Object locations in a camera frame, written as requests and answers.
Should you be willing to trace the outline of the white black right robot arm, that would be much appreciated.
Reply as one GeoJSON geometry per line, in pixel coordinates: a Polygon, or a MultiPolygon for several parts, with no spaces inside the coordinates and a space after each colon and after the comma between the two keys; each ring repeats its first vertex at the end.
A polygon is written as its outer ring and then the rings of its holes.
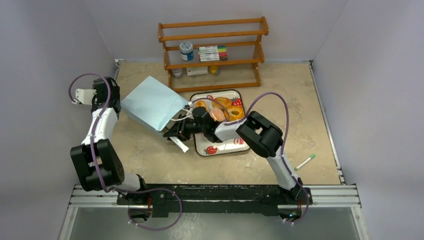
{"type": "Polygon", "coordinates": [[[241,138],[255,154],[267,160],[284,202],[292,204],[301,194],[308,193],[285,158],[286,138],[282,130],[260,113],[252,111],[245,119],[225,122],[213,119],[204,107],[196,107],[193,117],[177,119],[163,136],[184,142],[195,134],[203,134],[212,143],[241,138]]]}

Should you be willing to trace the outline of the light blue paper bag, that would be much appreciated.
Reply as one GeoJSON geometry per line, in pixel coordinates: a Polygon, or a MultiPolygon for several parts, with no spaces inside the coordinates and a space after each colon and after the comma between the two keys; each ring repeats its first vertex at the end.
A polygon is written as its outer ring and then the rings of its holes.
{"type": "Polygon", "coordinates": [[[167,142],[163,130],[188,103],[174,90],[148,76],[120,101],[122,111],[118,121],[132,120],[157,139],[167,142]]]}

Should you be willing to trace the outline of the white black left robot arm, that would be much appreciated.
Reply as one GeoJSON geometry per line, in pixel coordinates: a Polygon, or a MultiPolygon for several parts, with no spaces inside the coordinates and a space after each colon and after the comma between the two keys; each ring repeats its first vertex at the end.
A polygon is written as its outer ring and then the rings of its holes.
{"type": "Polygon", "coordinates": [[[87,191],[129,193],[138,205],[146,203],[149,191],[138,174],[127,173],[111,137],[120,112],[120,87],[111,77],[98,76],[91,89],[76,89],[68,94],[76,105],[90,105],[92,121],[84,140],[70,149],[78,180],[87,191]]]}

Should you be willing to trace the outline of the orange bagel fake bread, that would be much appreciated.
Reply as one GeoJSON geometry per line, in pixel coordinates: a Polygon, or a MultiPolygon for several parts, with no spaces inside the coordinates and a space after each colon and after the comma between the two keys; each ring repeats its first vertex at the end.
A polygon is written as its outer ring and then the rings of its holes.
{"type": "Polygon", "coordinates": [[[214,108],[224,110],[232,105],[232,101],[227,97],[216,97],[211,102],[214,108]]]}

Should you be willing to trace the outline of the glazed ring fake donut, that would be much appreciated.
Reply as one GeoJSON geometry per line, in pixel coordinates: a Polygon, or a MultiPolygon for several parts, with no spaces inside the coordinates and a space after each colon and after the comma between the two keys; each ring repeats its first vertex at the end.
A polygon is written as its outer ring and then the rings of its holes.
{"type": "Polygon", "coordinates": [[[228,106],[223,113],[228,122],[241,120],[245,117],[244,109],[237,105],[228,106]]]}

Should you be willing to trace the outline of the long fake baguette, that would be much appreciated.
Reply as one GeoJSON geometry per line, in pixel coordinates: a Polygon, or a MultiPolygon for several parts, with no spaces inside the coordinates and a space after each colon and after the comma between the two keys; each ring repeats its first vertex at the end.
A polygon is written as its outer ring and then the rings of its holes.
{"type": "Polygon", "coordinates": [[[193,111],[196,114],[205,114],[209,112],[209,108],[203,100],[199,100],[195,103],[195,109],[193,111]]]}

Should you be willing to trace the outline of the pink sugared fake donut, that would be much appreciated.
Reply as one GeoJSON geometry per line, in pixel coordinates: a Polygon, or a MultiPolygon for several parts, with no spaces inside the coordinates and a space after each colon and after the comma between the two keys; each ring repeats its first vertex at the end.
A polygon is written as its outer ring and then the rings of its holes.
{"type": "Polygon", "coordinates": [[[209,114],[212,117],[212,119],[216,122],[225,122],[226,121],[226,116],[225,116],[224,112],[217,107],[211,108],[209,110],[209,114]]]}

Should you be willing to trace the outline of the metal tongs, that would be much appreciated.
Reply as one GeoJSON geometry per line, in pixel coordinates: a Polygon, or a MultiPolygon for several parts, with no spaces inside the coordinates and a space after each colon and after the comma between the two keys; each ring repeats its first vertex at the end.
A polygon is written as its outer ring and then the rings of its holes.
{"type": "Polygon", "coordinates": [[[187,153],[189,147],[187,147],[178,137],[171,136],[169,139],[175,143],[184,153],[187,153]]]}

